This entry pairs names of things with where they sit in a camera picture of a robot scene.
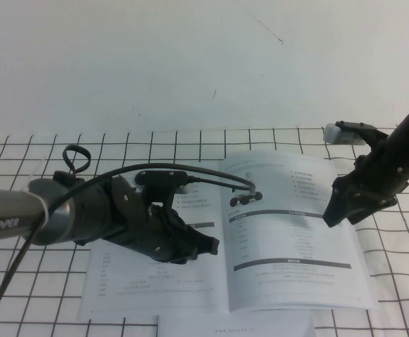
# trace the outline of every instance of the piper logo text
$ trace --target piper logo text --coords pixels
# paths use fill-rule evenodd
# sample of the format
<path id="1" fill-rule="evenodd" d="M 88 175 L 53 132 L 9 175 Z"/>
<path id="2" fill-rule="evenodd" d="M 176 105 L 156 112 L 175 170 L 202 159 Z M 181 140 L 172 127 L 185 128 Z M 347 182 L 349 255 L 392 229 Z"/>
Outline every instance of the piper logo text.
<path id="1" fill-rule="evenodd" d="M 18 223 L 19 223 L 19 218 L 8 219 L 5 221 L 0 220 L 0 230 L 17 227 Z"/>

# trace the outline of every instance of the open booklet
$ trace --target open booklet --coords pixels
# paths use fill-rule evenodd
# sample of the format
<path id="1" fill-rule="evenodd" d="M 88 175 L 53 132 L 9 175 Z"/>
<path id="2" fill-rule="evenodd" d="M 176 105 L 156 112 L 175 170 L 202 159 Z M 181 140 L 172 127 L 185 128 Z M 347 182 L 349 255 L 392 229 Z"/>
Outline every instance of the open booklet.
<path id="1" fill-rule="evenodd" d="M 173 208 L 185 222 L 220 240 L 217 256 L 186 265 L 94 242 L 81 318 L 376 306 L 353 227 L 329 228 L 322 219 L 332 163 L 249 151 L 202 166 L 253 181 L 261 200 L 232 206 L 243 191 L 203 183 L 176 195 Z"/>

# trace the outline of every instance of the instruction manual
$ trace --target instruction manual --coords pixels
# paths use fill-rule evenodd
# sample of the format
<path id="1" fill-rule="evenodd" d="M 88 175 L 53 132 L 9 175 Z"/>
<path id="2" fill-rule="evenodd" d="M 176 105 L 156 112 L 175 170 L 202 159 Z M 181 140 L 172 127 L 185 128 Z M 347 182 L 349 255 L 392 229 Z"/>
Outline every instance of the instruction manual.
<path id="1" fill-rule="evenodd" d="M 308 310 L 268 310 L 159 317 L 158 337 L 316 337 Z"/>
<path id="2" fill-rule="evenodd" d="M 184 221 L 220 240 L 218 255 L 186 265 L 94 242 L 81 318 L 376 306 L 353 226 L 329 228 L 322 219 L 332 163 L 249 151 L 201 166 L 249 179 L 261 200 L 234 206 L 246 192 L 204 183 L 177 194 L 173 208 Z"/>

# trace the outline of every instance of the robotic arm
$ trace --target robotic arm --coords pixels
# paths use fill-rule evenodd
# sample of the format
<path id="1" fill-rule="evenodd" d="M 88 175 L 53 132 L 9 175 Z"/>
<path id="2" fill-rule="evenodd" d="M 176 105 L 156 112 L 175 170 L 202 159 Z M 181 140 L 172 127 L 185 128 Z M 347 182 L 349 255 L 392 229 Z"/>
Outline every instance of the robotic arm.
<path id="1" fill-rule="evenodd" d="M 75 170 L 67 156 L 68 150 L 84 154 L 90 161 L 90 153 L 78 145 L 69 145 L 64 159 L 73 173 L 55 172 L 53 179 L 36 179 L 29 184 L 29 193 L 0 190 L 0 239 L 21 235 L 25 238 L 35 231 L 38 218 L 44 214 L 43 199 L 48 207 L 77 187 L 85 184 L 76 173 L 87 168 L 87 164 Z M 74 241 L 84 245 L 96 239 L 142 253 L 156 261 L 184 264 L 196 259 L 199 254 L 217 254 L 219 241 L 196 231 L 172 210 L 173 197 L 188 183 L 207 182 L 216 185 L 250 190 L 251 182 L 210 170 L 171 164 L 146 164 L 183 168 L 202 173 L 218 174 L 223 178 L 237 180 L 246 186 L 234 186 L 212 180 L 188 176 L 184 171 L 142 171 L 135 182 L 143 186 L 141 192 L 122 177 L 104 178 L 82 192 L 69 198 L 54 210 L 48 222 L 38 229 L 32 238 L 36 245 Z"/>
<path id="2" fill-rule="evenodd" d="M 326 127 L 325 140 L 371 147 L 368 156 L 356 159 L 350 174 L 335 179 L 323 215 L 329 227 L 345 218 L 356 224 L 397 204 L 396 194 L 407 188 L 409 179 L 409 114 L 389 136 L 371 125 L 339 121 Z"/>

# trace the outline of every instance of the black cable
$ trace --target black cable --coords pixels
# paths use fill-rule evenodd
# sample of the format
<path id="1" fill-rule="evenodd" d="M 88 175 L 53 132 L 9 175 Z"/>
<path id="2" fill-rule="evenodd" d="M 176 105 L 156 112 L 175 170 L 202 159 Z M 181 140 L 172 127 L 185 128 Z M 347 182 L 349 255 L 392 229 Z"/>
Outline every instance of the black cable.
<path id="1" fill-rule="evenodd" d="M 251 192 L 255 191 L 255 185 L 249 180 L 246 180 L 246 179 L 243 179 L 237 176 L 233 176 L 228 173 L 209 170 L 207 168 L 199 168 L 195 166 L 188 166 L 188 165 L 182 165 L 182 164 L 165 164 L 165 163 L 136 164 L 136 165 L 131 165 L 131 166 L 125 166 L 122 168 L 117 168 L 115 170 L 103 173 L 71 189 L 68 193 L 64 194 L 61 198 L 56 200 L 53 204 L 51 204 L 51 206 L 48 207 L 48 217 L 50 218 L 53 215 L 53 213 L 56 211 L 56 209 L 58 209 L 67 200 L 83 192 L 84 190 L 86 190 L 87 188 L 89 188 L 90 186 L 96 183 L 99 183 L 105 179 L 111 178 L 113 176 L 116 176 L 122 173 L 127 173 L 127 172 L 137 171 L 137 170 L 146 170 L 146 169 L 170 169 L 170 170 L 173 169 L 173 170 L 182 170 L 182 171 L 202 173 L 202 174 L 206 174 L 209 176 L 217 176 L 220 178 L 233 180 L 238 183 L 242 183 L 244 184 L 244 186 L 243 185 L 230 185 L 230 184 L 221 183 L 221 182 L 218 182 L 215 180 L 209 180 L 209 179 L 202 179 L 202 178 L 198 178 L 198 179 L 201 179 L 200 181 L 203 183 L 212 183 L 214 185 L 230 187 L 236 190 L 244 190 L 244 191 L 251 191 Z M 9 270 L 5 273 L 3 281 L 0 284 L 0 301 L 3 298 L 3 295 L 5 294 L 6 289 L 8 288 L 8 285 L 10 284 L 16 270 L 18 269 L 20 262 L 22 262 L 23 257 L 28 251 L 29 246 L 33 242 L 35 236 L 39 233 L 39 230 L 42 228 L 44 219 L 45 219 L 45 213 L 42 213 L 41 216 L 37 220 L 34 221 L 34 223 L 36 224 L 36 227 L 29 234 L 22 248 L 19 250 L 17 256 L 15 257 L 15 260 L 11 264 Z"/>
<path id="2" fill-rule="evenodd" d="M 238 185 L 222 183 L 221 181 L 205 179 L 205 178 L 200 178 L 200 177 L 194 177 L 194 176 L 189 176 L 189 182 L 190 183 L 206 183 L 206 184 L 211 184 L 211 185 L 217 185 L 217 186 L 233 188 L 235 190 L 240 190 Z"/>

